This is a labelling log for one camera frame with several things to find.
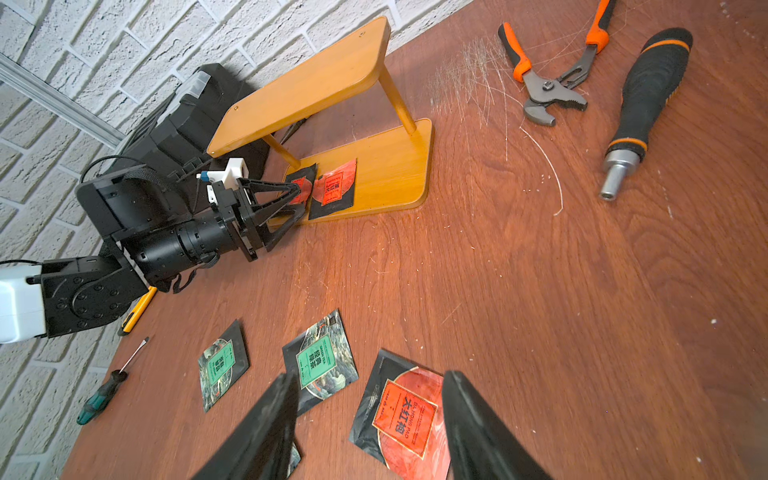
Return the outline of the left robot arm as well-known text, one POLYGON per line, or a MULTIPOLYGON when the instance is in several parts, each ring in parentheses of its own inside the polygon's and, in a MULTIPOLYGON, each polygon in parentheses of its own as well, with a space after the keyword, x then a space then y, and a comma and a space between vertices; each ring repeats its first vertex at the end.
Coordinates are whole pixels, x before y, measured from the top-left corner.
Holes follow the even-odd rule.
POLYGON ((295 183, 251 179, 245 166, 202 171, 189 193, 146 166, 79 185, 102 239, 92 256, 1 264, 1 341, 107 325, 150 288, 174 294, 231 251, 253 261, 306 213, 295 183))

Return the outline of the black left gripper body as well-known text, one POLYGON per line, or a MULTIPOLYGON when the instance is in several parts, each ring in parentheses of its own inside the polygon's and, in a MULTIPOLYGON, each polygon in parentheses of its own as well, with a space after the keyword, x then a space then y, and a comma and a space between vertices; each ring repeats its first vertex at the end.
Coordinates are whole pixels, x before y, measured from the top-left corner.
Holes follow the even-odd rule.
POLYGON ((251 218, 253 209, 245 188, 227 188, 222 181, 214 182, 209 187, 215 198, 211 206, 224 222, 234 244, 249 262, 255 261, 257 251, 264 247, 264 242, 251 218))

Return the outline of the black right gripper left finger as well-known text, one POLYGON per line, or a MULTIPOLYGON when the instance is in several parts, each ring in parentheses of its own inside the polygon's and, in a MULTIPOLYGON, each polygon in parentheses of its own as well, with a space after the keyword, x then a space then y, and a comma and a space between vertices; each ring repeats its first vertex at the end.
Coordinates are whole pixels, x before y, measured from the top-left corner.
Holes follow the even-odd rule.
POLYGON ((279 375, 196 479, 286 479, 298 411, 298 380, 279 375))

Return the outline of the red tea bag front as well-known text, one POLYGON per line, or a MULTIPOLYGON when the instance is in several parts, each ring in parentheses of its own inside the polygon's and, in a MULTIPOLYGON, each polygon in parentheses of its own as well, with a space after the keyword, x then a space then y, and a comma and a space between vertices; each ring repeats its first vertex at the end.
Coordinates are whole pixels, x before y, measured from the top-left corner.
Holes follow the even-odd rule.
POLYGON ((315 180, 310 202, 309 219, 327 217, 354 205, 357 160, 324 173, 315 180))

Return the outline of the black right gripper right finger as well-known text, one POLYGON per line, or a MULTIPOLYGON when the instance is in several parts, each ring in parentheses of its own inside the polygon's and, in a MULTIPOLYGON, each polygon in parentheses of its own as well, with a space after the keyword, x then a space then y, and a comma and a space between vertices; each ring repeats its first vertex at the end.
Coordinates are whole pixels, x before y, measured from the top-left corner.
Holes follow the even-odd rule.
POLYGON ((462 372, 445 373, 442 401, 456 479, 550 477, 462 372))

